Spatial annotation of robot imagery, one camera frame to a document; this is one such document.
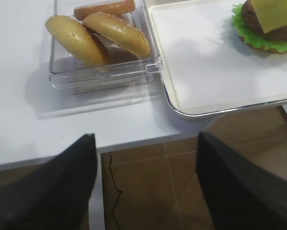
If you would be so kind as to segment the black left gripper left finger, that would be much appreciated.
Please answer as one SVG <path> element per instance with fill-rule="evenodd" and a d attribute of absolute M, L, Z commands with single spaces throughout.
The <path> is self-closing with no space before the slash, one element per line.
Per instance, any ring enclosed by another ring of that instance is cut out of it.
<path fill-rule="evenodd" d="M 97 177 L 94 134 L 0 189 L 0 230 L 79 230 Z"/>

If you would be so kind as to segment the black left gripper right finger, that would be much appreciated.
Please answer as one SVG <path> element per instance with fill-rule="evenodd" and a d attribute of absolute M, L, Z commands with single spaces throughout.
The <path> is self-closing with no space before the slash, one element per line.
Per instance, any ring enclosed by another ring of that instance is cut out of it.
<path fill-rule="evenodd" d="M 195 170 L 218 230 L 287 230 L 287 180 L 209 132 L 198 135 Z"/>

